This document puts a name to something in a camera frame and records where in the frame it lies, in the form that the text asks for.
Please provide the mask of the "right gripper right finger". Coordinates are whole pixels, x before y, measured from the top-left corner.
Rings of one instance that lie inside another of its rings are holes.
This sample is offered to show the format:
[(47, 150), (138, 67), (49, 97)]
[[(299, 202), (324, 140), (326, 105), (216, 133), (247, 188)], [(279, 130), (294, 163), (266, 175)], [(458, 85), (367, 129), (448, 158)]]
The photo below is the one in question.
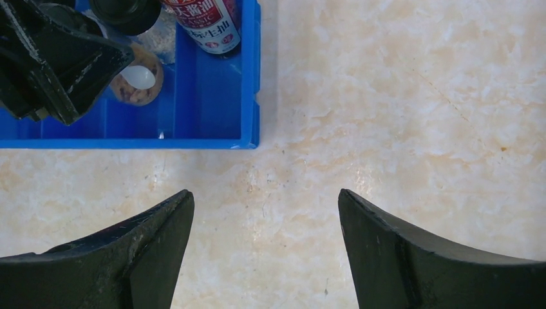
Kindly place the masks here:
[(339, 218), (360, 308), (544, 308), (545, 263), (442, 238), (343, 189)]

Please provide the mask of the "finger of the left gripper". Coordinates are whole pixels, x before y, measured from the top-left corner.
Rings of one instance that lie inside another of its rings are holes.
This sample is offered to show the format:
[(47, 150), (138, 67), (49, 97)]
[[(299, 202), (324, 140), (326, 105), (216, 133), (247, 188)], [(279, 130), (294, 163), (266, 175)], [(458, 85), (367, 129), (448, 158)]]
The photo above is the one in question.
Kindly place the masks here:
[(18, 120), (73, 124), (134, 58), (70, 6), (1, 1), (1, 109)]

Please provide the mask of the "blue plastic divided tray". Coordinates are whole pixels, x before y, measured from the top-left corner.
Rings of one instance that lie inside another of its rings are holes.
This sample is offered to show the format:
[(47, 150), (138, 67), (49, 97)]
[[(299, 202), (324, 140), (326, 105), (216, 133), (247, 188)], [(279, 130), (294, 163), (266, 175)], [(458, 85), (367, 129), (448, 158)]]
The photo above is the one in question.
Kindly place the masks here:
[(1, 112), (1, 147), (10, 149), (254, 149), (259, 144), (261, 8), (238, 1), (241, 50), (223, 59), (176, 27), (176, 60), (164, 67), (159, 96), (142, 107), (106, 90), (66, 126), (54, 118), (18, 120)]

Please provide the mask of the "small black cap bottle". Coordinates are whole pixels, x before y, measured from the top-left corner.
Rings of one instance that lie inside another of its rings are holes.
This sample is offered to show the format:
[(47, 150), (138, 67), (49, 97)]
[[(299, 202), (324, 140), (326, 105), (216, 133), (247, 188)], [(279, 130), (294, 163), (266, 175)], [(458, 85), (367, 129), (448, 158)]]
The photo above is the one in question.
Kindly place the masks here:
[(129, 45), (134, 61), (109, 84), (113, 96), (122, 103), (145, 106), (160, 94), (164, 70), (160, 59), (138, 43)]

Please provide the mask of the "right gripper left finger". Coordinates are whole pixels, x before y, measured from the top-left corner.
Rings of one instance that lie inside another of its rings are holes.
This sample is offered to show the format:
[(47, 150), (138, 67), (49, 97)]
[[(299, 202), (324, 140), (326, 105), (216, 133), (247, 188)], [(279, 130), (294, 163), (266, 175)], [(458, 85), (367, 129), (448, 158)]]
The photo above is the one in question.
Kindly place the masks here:
[(1, 258), (2, 308), (170, 308), (194, 218), (183, 190), (89, 236)]

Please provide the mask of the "tall dark sauce bottle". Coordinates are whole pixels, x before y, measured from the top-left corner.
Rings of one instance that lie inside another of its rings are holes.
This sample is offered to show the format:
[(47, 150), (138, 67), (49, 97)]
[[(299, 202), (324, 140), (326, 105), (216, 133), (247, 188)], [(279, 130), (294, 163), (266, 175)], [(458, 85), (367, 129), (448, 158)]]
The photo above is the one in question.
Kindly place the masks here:
[(240, 50), (240, 10), (235, 0), (166, 0), (162, 4), (205, 52), (230, 57)]

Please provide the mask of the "black-capped squeeze bottle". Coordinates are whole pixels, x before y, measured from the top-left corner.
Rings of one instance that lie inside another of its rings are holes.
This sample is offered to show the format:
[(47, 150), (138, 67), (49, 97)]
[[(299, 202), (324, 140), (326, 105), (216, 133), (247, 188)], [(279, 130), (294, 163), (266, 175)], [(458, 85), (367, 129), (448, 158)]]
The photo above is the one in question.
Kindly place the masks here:
[(91, 11), (101, 21), (156, 54), (175, 63), (176, 19), (156, 0), (92, 0)]

